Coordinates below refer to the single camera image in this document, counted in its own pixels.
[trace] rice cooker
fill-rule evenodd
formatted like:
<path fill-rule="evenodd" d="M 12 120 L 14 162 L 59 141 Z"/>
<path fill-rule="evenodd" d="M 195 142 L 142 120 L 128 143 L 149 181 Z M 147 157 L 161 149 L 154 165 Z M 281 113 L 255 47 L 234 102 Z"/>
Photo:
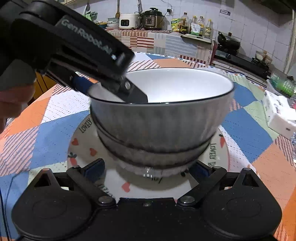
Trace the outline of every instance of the rice cooker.
<path fill-rule="evenodd" d="M 120 29 L 136 29 L 140 26 L 141 18 L 139 14 L 120 14 L 119 28 Z"/>
<path fill-rule="evenodd" d="M 144 29 L 161 30 L 163 14 L 157 8 L 151 7 L 151 10 L 144 12 Z"/>

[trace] wall outlet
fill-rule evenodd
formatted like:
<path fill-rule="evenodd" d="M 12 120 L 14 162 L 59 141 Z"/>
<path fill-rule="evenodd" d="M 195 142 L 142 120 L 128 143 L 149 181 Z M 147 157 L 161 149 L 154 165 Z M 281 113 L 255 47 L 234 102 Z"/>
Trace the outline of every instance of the wall outlet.
<path fill-rule="evenodd" d="M 169 16 L 173 16 L 174 15 L 174 8 L 167 8 L 167 13 Z"/>

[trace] range hood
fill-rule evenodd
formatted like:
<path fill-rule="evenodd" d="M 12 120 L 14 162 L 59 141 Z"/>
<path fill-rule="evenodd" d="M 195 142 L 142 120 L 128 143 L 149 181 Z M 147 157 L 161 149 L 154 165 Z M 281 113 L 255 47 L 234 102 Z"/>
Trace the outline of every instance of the range hood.
<path fill-rule="evenodd" d="M 296 10 L 296 0 L 255 0 L 279 14 L 292 14 Z"/>

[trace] white tissue package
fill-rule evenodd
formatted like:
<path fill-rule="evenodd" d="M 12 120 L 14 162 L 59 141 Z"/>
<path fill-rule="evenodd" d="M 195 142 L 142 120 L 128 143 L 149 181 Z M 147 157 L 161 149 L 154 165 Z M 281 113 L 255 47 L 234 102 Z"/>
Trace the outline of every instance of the white tissue package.
<path fill-rule="evenodd" d="M 296 110 L 290 108 L 287 98 L 265 91 L 262 104 L 268 127 L 290 139 L 296 132 Z"/>

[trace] red heart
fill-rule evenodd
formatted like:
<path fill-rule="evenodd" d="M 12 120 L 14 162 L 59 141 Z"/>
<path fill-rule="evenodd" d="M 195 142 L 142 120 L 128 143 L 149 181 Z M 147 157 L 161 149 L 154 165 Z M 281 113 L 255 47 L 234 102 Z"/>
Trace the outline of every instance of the red heart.
<path fill-rule="evenodd" d="M 224 138 L 224 136 L 221 136 L 220 137 L 220 146 L 221 146 L 221 148 L 224 146 L 224 144 L 225 144 L 225 138 Z"/>
<path fill-rule="evenodd" d="M 125 182 L 125 183 L 121 186 L 121 188 L 122 188 L 125 192 L 129 192 L 129 191 L 130 191 L 129 186 L 130 186 L 130 183 Z"/>
<path fill-rule="evenodd" d="M 79 145 L 77 138 L 74 138 L 74 140 L 71 143 L 72 143 L 73 146 L 78 146 Z"/>
<path fill-rule="evenodd" d="M 89 150 L 91 151 L 91 156 L 95 156 L 96 155 L 97 151 L 95 149 L 90 148 Z"/>
<path fill-rule="evenodd" d="M 77 165 L 77 161 L 76 161 L 76 159 L 75 159 L 74 157 L 71 157 L 71 158 L 70 158 L 70 162 L 71 162 L 71 165 L 72 165 L 72 166 Z"/>

